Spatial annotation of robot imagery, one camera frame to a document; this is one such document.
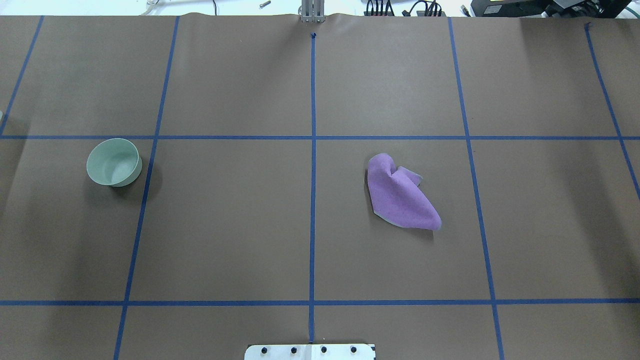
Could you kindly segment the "aluminium frame post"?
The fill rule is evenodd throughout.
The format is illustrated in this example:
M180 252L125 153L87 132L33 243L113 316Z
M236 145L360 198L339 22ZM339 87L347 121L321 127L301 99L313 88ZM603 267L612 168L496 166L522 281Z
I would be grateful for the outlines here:
M302 0L298 14L302 23L324 23L326 20L324 0Z

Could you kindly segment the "purple cloth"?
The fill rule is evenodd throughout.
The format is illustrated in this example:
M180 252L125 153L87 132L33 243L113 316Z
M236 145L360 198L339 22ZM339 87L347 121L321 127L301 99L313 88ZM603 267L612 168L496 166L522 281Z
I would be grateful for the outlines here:
M396 166L388 153L370 158L366 186L375 215L399 228L438 231L442 219L419 185L423 177Z

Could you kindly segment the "mint green bowl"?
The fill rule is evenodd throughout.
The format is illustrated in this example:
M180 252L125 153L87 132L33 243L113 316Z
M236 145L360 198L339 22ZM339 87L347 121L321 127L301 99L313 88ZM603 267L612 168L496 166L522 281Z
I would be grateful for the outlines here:
M138 178L142 165L137 146L128 139L114 137L99 143L89 153L86 171L94 183L120 188Z

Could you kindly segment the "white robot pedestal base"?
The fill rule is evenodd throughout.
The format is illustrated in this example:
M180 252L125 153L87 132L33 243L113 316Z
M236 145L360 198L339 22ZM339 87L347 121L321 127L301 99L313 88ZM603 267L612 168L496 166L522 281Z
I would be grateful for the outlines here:
M254 344L247 347L245 360L375 360L373 344Z

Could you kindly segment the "black device on desk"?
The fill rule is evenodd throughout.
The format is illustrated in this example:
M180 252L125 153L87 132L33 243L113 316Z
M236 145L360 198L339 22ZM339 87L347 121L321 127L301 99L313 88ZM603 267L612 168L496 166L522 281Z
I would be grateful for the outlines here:
M476 18L614 19L631 0L471 0Z

